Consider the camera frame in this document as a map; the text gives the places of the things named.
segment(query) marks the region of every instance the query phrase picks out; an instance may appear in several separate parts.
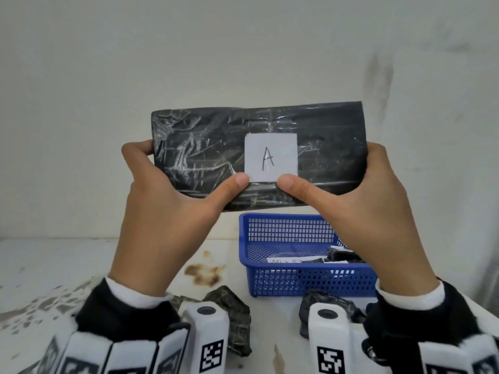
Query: mesh basket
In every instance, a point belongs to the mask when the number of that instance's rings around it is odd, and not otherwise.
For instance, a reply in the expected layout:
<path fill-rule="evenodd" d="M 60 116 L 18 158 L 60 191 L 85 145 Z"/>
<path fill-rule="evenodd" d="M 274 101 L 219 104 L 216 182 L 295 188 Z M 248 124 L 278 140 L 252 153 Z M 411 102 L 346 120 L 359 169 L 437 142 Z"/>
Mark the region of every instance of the mesh basket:
<path fill-rule="evenodd" d="M 303 296 L 308 289 L 340 297 L 375 296 L 376 274 L 367 264 L 267 262 L 267 257 L 327 256 L 331 245 L 346 247 L 320 215 L 239 217 L 239 258 L 253 297 Z"/>

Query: white table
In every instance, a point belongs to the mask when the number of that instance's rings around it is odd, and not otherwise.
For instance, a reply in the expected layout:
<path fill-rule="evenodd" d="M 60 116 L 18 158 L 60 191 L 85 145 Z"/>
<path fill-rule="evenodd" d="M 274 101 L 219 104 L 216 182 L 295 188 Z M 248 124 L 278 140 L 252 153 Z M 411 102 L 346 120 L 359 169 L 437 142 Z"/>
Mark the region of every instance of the white table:
<path fill-rule="evenodd" d="M 71 312 L 109 270 L 116 240 L 7 239 L 0 241 L 0 372 L 17 374 L 41 358 L 62 313 Z M 300 297 L 253 298 L 238 242 L 207 240 L 187 263 L 223 266 L 221 282 L 195 285 L 182 270 L 170 292 L 203 299 L 228 285 L 251 308 L 251 347 L 247 358 L 228 355 L 226 373 L 307 374 L 312 372 L 308 340 L 299 335 Z M 373 299 L 355 299 L 365 307 Z M 499 320 L 469 301 L 481 327 L 499 335 Z M 284 370 L 274 363 L 284 362 Z"/>

